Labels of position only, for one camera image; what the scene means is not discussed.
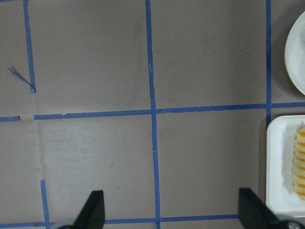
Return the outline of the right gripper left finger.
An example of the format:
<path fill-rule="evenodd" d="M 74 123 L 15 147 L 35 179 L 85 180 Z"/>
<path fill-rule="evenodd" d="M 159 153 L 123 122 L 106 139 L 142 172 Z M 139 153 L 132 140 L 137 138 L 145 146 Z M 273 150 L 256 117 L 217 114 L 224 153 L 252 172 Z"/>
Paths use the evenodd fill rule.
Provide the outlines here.
<path fill-rule="evenodd" d="M 72 229 L 102 229 L 105 223 L 104 194 L 92 191 L 72 225 Z"/>

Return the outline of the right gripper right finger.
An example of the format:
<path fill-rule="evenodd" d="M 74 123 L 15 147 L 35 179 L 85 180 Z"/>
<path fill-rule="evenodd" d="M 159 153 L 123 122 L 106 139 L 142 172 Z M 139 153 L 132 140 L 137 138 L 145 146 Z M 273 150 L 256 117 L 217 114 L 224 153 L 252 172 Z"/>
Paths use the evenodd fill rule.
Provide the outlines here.
<path fill-rule="evenodd" d="M 244 229 L 289 229 L 250 188 L 239 188 L 238 219 Z"/>

